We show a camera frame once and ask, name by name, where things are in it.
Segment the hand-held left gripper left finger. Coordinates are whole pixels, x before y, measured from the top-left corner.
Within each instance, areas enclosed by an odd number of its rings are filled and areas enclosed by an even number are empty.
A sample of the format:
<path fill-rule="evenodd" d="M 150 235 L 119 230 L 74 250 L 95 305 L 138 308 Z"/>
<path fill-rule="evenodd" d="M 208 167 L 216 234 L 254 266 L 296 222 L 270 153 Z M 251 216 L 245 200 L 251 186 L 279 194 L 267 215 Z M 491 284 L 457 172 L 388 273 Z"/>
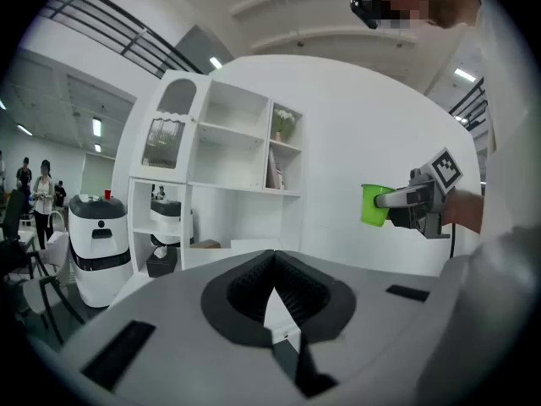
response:
<path fill-rule="evenodd" d="M 159 277 L 82 326 L 63 358 L 124 400 L 293 400 L 265 310 L 271 250 Z"/>

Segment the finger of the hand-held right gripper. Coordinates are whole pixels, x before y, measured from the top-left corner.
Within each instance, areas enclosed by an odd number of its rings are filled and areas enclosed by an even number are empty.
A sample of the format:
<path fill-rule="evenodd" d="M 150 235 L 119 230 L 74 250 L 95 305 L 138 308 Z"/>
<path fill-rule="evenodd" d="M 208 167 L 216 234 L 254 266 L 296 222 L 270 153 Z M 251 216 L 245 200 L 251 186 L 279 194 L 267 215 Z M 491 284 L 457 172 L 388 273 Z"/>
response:
<path fill-rule="evenodd" d="M 378 208 L 406 208 L 424 203 L 423 185 L 407 186 L 400 189 L 382 187 L 374 197 L 374 205 Z"/>
<path fill-rule="evenodd" d="M 419 229 L 419 220 L 423 218 L 423 209 L 420 206 L 390 208 L 386 219 L 394 227 Z"/>

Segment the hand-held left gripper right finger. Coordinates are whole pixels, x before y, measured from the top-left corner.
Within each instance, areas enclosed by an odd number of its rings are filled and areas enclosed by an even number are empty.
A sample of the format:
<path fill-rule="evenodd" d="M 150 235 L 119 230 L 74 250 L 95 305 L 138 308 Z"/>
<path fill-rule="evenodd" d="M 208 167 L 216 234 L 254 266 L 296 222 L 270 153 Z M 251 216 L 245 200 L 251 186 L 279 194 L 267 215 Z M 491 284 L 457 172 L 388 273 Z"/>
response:
<path fill-rule="evenodd" d="M 300 329 L 294 382 L 307 398 L 372 364 L 413 322 L 436 280 L 277 251 L 278 295 Z"/>

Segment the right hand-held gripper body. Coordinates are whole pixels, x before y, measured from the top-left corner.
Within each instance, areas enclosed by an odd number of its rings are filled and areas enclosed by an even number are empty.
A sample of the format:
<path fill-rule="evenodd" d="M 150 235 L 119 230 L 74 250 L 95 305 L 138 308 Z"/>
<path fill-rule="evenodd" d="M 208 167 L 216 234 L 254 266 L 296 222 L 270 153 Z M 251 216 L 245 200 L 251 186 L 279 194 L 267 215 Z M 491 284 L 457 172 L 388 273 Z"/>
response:
<path fill-rule="evenodd" d="M 410 172 L 409 184 L 414 187 L 416 204 L 409 208 L 412 225 L 426 239 L 448 239 L 442 233 L 446 197 L 463 174 L 447 148 Z"/>

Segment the green plastic cup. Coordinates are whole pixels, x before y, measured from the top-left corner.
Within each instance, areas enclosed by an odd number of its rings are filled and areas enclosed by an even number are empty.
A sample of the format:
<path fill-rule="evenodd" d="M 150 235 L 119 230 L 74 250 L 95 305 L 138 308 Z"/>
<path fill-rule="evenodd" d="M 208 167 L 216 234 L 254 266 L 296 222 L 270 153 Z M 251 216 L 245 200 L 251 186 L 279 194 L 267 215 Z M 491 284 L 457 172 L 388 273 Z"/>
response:
<path fill-rule="evenodd" d="M 387 195 L 395 192 L 394 189 L 375 184 L 362 184 L 363 189 L 363 204 L 361 212 L 361 222 L 382 227 L 386 221 L 389 207 L 378 207 L 374 201 L 379 195 Z"/>

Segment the person's right forearm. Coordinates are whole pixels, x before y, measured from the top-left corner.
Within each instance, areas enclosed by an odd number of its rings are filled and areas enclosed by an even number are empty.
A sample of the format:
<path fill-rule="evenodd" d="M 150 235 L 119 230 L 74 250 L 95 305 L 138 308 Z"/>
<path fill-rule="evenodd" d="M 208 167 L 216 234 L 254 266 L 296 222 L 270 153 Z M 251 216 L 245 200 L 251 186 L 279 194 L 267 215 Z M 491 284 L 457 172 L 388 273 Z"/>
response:
<path fill-rule="evenodd" d="M 484 197 L 461 189 L 451 190 L 445 199 L 442 224 L 456 224 L 481 233 Z"/>

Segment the white shelf cabinet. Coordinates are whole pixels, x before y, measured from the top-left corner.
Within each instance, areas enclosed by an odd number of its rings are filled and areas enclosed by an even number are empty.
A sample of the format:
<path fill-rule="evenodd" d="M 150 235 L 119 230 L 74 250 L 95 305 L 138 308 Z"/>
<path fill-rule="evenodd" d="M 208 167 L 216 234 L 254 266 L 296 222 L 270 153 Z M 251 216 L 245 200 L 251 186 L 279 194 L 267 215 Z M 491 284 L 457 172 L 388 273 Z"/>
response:
<path fill-rule="evenodd" d="M 128 211 L 133 267 L 118 297 L 125 299 L 154 280 L 146 261 L 156 247 L 150 240 L 156 230 L 150 203 L 160 186 L 165 190 L 164 200 L 182 203 L 181 246 L 176 247 L 174 272 L 256 250 L 297 250 L 303 219 L 302 114 L 268 96 L 211 78 L 189 157 L 188 181 L 173 184 L 131 178 L 135 139 L 155 89 L 135 103 L 113 169 L 112 193 Z M 291 135 L 283 142 L 274 140 L 275 107 L 287 109 L 296 118 Z M 284 190 L 265 187 L 270 146 L 281 165 Z M 190 248 L 207 239 L 218 241 L 221 248 Z"/>

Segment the black tissue box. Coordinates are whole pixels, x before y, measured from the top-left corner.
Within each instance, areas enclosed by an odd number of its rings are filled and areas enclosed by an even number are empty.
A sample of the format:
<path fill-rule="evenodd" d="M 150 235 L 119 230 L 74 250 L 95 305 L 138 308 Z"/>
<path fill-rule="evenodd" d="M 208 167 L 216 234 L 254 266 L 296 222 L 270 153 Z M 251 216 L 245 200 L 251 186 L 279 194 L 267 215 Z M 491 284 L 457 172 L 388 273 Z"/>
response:
<path fill-rule="evenodd" d="M 178 260 L 177 248 L 156 246 L 147 258 L 146 267 L 149 277 L 156 278 L 174 271 Z"/>

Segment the white and black service robot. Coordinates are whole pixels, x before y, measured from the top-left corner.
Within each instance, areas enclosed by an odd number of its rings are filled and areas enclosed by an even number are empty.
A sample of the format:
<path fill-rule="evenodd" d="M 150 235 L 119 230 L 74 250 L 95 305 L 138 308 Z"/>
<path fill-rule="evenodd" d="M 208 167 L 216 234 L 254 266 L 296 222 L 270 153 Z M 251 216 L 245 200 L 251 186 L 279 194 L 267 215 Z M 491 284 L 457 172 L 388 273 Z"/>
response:
<path fill-rule="evenodd" d="M 150 219 L 156 225 L 150 236 L 156 246 L 180 247 L 180 224 L 182 203 L 175 200 L 152 200 Z"/>
<path fill-rule="evenodd" d="M 127 211 L 120 200 L 76 195 L 68 204 L 70 260 L 83 302 L 112 304 L 133 275 Z"/>

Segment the person's white shirt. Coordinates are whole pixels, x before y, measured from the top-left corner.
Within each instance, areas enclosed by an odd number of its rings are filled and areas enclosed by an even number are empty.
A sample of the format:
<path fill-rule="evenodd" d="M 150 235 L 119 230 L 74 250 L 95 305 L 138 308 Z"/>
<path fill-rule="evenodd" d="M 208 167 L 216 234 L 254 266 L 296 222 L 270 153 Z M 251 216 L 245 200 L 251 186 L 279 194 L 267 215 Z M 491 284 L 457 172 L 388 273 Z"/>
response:
<path fill-rule="evenodd" d="M 489 102 L 481 239 L 541 225 L 541 72 L 498 0 L 480 0 L 476 32 Z"/>

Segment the pink vase of white flowers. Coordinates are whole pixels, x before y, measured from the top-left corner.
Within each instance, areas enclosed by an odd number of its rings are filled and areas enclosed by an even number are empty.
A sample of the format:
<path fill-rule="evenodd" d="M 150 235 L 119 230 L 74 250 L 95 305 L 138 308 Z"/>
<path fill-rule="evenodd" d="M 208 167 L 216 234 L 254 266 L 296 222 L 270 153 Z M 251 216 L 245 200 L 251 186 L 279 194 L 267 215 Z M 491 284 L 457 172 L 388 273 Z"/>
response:
<path fill-rule="evenodd" d="M 292 112 L 279 107 L 273 109 L 272 125 L 275 141 L 285 141 L 291 135 L 295 124 L 296 118 Z"/>

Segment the white ribbed glass cabinet door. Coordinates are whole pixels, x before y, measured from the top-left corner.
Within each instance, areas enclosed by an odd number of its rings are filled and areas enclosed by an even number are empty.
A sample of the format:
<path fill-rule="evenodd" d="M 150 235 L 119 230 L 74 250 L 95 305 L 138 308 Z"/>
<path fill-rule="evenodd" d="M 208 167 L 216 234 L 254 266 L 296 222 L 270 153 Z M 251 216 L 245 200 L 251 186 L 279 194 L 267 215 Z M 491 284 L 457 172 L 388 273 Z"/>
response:
<path fill-rule="evenodd" d="M 189 157 L 210 82 L 207 75 L 166 71 L 146 106 L 135 139 L 131 178 L 173 184 L 188 181 Z"/>

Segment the small white table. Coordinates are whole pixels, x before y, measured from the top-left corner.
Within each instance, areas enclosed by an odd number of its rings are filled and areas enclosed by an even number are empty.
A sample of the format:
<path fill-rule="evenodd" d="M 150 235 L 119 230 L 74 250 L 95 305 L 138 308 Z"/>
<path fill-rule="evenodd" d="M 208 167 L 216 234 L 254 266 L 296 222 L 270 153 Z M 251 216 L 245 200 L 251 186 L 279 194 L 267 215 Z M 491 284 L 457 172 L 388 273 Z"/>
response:
<path fill-rule="evenodd" d="M 10 232 L 6 228 L 0 228 L 0 243 L 7 242 L 10 239 L 18 239 L 19 246 L 24 250 L 24 252 L 35 251 L 36 233 L 33 230 L 19 230 L 18 232 Z"/>

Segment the black mezzanine railing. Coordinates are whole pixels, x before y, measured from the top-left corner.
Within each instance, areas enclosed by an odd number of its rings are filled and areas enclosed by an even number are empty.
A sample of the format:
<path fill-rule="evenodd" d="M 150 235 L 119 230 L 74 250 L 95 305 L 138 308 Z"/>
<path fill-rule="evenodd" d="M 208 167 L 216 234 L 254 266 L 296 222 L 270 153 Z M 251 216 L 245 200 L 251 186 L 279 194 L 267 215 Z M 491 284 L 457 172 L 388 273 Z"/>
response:
<path fill-rule="evenodd" d="M 168 70 L 202 73 L 162 36 L 111 0 L 48 0 L 39 15 L 98 42 L 158 79 Z"/>

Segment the black frame chair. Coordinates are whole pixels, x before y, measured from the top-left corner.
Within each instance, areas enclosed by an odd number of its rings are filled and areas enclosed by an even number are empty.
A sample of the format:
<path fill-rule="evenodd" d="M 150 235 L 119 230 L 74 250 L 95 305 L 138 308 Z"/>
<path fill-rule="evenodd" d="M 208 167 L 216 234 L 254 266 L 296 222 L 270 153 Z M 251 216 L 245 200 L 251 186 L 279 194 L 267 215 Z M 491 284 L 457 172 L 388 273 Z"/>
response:
<path fill-rule="evenodd" d="M 4 219 L 0 222 L 0 279 L 16 269 L 27 265 L 24 246 L 19 242 L 19 220 L 25 206 L 25 195 L 15 190 L 11 193 L 5 211 Z"/>

